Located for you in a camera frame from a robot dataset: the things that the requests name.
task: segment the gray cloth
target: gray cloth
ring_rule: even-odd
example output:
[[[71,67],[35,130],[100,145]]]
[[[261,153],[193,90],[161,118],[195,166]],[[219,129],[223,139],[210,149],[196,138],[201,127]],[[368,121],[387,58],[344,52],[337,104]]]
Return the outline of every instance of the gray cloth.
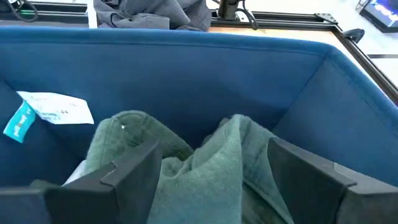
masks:
[[[100,27],[207,31],[211,22],[205,0],[94,0],[94,8]]]

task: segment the paper tag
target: paper tag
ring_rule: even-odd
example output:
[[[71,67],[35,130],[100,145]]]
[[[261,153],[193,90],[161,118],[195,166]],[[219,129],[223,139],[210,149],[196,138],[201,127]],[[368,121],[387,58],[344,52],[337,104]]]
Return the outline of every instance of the paper tag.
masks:
[[[85,100],[58,93],[17,93],[43,120],[53,124],[94,124]]]
[[[26,103],[26,101],[24,101],[8,121],[6,128],[2,133],[22,143],[27,130],[35,121],[35,118],[35,111]]]

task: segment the white label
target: white label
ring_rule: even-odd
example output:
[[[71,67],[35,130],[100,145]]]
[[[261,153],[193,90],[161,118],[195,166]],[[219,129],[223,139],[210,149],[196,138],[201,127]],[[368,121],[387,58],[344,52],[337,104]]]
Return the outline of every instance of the white label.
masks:
[[[43,120],[53,124],[94,124],[85,100],[58,93],[17,93]]]

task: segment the green cloth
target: green cloth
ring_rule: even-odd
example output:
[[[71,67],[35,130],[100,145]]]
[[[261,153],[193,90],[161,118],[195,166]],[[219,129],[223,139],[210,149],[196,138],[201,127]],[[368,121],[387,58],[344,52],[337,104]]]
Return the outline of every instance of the green cloth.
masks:
[[[271,137],[250,118],[234,115],[193,150],[153,117],[126,111],[99,124],[85,173],[148,139],[159,139],[164,159],[148,224],[291,224],[267,157]]]

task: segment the black clamp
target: black clamp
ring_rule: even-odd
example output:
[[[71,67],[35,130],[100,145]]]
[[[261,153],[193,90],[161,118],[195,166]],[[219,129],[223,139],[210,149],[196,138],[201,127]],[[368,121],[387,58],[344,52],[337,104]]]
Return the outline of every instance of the black clamp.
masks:
[[[363,29],[352,29],[343,32],[344,38],[348,38],[355,43],[358,43],[364,35],[365,35],[365,30]]]

